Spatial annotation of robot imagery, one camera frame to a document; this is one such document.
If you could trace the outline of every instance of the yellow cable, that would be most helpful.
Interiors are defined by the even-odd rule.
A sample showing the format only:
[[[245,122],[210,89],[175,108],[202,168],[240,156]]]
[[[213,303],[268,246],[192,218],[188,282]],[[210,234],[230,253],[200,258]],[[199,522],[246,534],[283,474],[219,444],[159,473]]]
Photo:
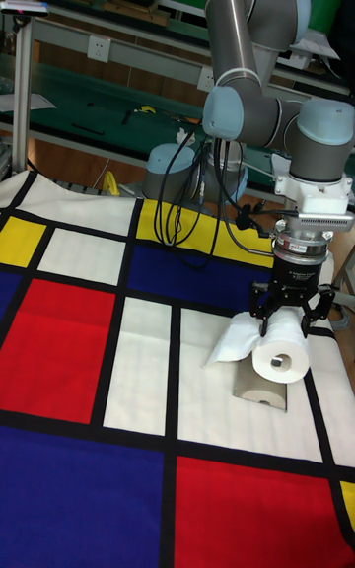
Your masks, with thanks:
[[[110,195],[120,195],[112,172],[105,173],[103,191],[108,191]]]

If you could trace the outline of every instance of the red square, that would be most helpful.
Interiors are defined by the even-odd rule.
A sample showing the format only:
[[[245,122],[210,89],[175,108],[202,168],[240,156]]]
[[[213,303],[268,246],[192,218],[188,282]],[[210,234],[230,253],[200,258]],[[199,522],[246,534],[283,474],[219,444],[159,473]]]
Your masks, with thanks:
[[[113,302],[32,281],[0,351],[0,408],[89,423]]]
[[[327,480],[177,460],[175,568],[350,568]]]

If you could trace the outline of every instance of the table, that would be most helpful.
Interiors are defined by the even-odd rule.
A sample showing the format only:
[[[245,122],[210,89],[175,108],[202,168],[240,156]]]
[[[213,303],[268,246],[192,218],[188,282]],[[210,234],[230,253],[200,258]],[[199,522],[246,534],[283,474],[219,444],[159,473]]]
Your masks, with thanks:
[[[329,324],[287,414],[233,397],[235,365],[201,367],[272,261],[221,225],[186,267],[155,206],[0,184],[1,565],[350,568],[355,399]]]

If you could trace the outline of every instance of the paper towel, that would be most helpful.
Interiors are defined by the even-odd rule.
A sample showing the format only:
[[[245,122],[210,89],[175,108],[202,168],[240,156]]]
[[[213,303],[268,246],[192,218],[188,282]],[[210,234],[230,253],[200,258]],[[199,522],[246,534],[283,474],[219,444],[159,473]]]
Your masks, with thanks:
[[[237,314],[206,366],[243,360],[252,352],[253,367],[262,377],[284,384],[297,382],[309,368],[308,339],[301,331],[302,316],[301,308],[280,308],[270,317],[266,335],[261,338],[260,321],[249,312]]]
[[[310,354],[302,314],[299,308],[280,308],[270,317],[266,335],[252,350],[252,365],[263,378],[291,384],[306,375]]]

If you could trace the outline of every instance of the white square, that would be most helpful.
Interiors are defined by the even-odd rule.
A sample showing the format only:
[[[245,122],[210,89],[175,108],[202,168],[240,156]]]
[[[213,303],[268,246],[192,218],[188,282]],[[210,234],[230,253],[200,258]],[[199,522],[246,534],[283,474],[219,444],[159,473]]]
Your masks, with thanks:
[[[117,285],[124,248],[123,242],[56,229],[38,270]]]
[[[310,335],[309,340],[312,375],[334,460],[354,467],[355,397],[339,347],[332,338]]]
[[[228,320],[182,310],[178,437],[234,450],[321,462],[303,380],[288,387],[288,411],[233,396],[236,363],[203,368]]]
[[[104,426],[164,435],[171,308],[127,298]]]
[[[37,176],[19,208],[48,220],[127,235],[134,206],[135,198],[74,193]]]

